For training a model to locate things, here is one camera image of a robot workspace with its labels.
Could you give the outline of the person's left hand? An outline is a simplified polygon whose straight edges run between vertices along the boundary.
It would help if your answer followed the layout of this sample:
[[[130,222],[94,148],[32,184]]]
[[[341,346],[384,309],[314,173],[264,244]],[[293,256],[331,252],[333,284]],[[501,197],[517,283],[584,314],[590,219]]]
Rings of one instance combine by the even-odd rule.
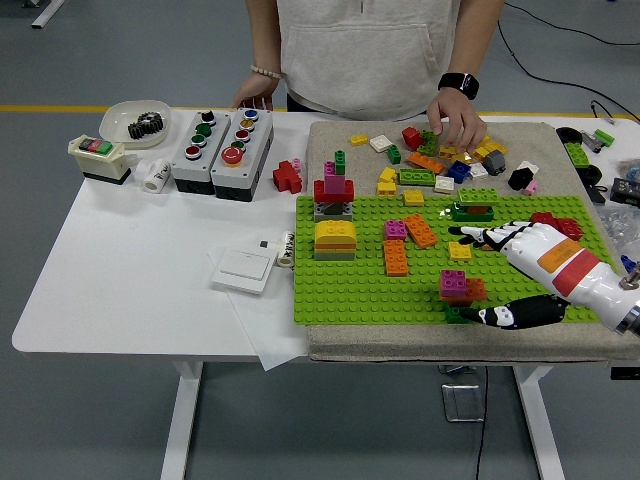
[[[426,110],[432,132],[444,139],[446,146],[457,146],[457,152],[472,153],[487,134],[487,125],[472,102],[460,91],[443,88]]]

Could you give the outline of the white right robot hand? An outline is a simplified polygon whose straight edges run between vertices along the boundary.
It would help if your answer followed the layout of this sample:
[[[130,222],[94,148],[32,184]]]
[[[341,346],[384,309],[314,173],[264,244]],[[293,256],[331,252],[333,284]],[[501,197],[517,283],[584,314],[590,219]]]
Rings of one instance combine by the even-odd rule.
[[[543,295],[484,309],[463,308],[460,316],[503,330],[561,322],[570,305],[593,311],[610,330],[639,333],[639,285],[550,225],[509,222],[500,227],[452,226],[459,243],[487,245],[508,263],[547,289]]]

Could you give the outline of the person's right hand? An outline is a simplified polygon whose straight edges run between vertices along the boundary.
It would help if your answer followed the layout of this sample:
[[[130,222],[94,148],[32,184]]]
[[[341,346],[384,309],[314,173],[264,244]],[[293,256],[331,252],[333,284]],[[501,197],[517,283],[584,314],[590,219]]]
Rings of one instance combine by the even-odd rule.
[[[250,73],[234,94],[231,107],[272,111],[273,94],[278,85],[278,79]]]

